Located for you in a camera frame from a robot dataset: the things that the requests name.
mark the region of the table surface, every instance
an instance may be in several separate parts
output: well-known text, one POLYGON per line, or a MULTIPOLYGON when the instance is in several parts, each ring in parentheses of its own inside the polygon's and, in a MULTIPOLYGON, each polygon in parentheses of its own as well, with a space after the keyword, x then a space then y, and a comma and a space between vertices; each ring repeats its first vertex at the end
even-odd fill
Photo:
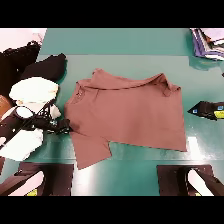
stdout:
MULTIPOLYGON (((69 135, 46 135, 43 145, 26 161, 74 163, 72 195, 159 195, 159 164, 211 164, 224 182, 224 120, 187 113, 201 100, 223 101, 224 66, 193 56, 188 29, 48 29, 37 60, 59 53, 68 59, 65 75, 58 82, 56 105, 62 114, 75 82, 91 77, 95 68, 132 79, 164 73, 181 86, 188 152, 111 142, 111 158, 78 171, 69 135)), ((18 164, 7 159, 0 181, 18 164)))

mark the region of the green table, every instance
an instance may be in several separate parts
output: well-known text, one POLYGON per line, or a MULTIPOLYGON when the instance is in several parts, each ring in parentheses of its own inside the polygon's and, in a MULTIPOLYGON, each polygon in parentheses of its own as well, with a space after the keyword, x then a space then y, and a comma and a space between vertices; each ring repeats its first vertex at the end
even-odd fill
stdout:
MULTIPOLYGON (((210 121, 187 113, 200 100, 223 101, 223 64, 193 57, 188 29, 48 29, 38 60, 64 53, 68 64, 58 82, 56 105, 74 91, 75 82, 91 77, 95 68, 132 79, 165 73, 182 87, 188 152, 110 143, 112 157, 78 171, 69 135, 47 135, 26 160, 75 163, 72 195, 159 195, 156 165, 211 164, 224 182, 224 121, 210 121)), ((6 160, 0 181, 18 167, 6 160)))

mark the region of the white wall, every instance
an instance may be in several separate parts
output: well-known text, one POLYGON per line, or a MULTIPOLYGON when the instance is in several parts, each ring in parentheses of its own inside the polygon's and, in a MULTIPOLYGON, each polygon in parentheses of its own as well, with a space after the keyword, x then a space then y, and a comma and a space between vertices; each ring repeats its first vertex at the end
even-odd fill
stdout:
POLYGON ((18 48, 36 40, 33 32, 40 33, 44 38, 47 28, 0 28, 0 52, 8 48, 18 48))

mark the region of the stack of folded clothes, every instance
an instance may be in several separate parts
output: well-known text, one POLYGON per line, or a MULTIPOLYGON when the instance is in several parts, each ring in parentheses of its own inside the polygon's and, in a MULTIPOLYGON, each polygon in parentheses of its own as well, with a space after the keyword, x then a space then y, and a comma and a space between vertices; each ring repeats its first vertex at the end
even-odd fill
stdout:
POLYGON ((224 60, 224 28, 191 28, 197 57, 224 60))

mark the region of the shirt sleeve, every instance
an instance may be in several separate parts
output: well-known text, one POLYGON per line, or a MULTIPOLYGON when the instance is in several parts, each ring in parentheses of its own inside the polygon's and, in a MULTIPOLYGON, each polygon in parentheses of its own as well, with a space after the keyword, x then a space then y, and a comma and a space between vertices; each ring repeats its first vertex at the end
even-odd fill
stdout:
POLYGON ((84 136, 76 132, 70 132, 70 136, 79 170, 111 157, 108 140, 102 137, 84 136))

